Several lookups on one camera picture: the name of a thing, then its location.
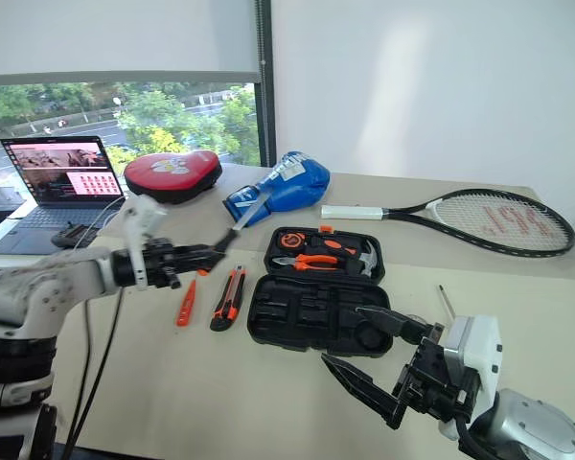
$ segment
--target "blue boxing glove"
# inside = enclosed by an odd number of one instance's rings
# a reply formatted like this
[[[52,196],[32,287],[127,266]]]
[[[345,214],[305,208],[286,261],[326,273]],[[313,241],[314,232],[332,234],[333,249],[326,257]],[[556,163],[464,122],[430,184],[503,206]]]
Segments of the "blue boxing glove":
[[[223,200],[236,221],[256,202],[260,192],[270,196],[247,223],[253,225],[275,211],[293,211],[312,206],[326,192],[330,172],[305,153],[291,151],[256,185],[247,185]]]

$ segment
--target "hammer head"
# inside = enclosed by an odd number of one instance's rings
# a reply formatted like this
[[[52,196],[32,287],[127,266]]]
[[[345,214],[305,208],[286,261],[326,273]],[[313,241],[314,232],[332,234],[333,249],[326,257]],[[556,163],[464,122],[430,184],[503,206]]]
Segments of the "hammer head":
[[[361,274],[366,275],[369,278],[373,275],[372,270],[377,266],[377,251],[370,241],[367,241],[369,252],[362,252],[360,254],[360,260],[364,262],[364,269]]]

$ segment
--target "black tool case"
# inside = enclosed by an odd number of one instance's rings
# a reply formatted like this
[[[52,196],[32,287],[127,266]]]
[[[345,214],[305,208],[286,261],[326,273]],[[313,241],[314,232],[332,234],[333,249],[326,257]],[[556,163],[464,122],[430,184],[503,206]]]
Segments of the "black tool case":
[[[359,257],[371,247],[377,263],[369,277],[361,274]],[[297,270],[273,262],[299,254],[336,256],[337,264],[314,264],[336,270]],[[377,239],[325,227],[281,227],[272,235],[264,264],[268,274],[256,285],[247,317],[255,341],[303,352],[325,349],[344,357],[380,357],[392,346],[391,336],[356,311],[370,305],[390,309],[387,294],[377,286],[385,274]]]

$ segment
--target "racket handle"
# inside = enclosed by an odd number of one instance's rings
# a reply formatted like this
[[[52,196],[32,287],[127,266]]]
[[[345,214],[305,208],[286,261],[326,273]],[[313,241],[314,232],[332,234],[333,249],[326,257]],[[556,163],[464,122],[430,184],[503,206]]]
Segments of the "racket handle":
[[[322,206],[322,219],[382,220],[383,208],[366,206]]]

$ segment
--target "red punching mitt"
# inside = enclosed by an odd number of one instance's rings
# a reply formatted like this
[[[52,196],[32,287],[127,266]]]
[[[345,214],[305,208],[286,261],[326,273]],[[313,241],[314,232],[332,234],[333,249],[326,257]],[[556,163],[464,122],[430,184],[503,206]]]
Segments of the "red punching mitt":
[[[192,199],[213,187],[220,176],[219,158],[211,150],[152,153],[132,161],[124,170],[132,192],[172,204]]]

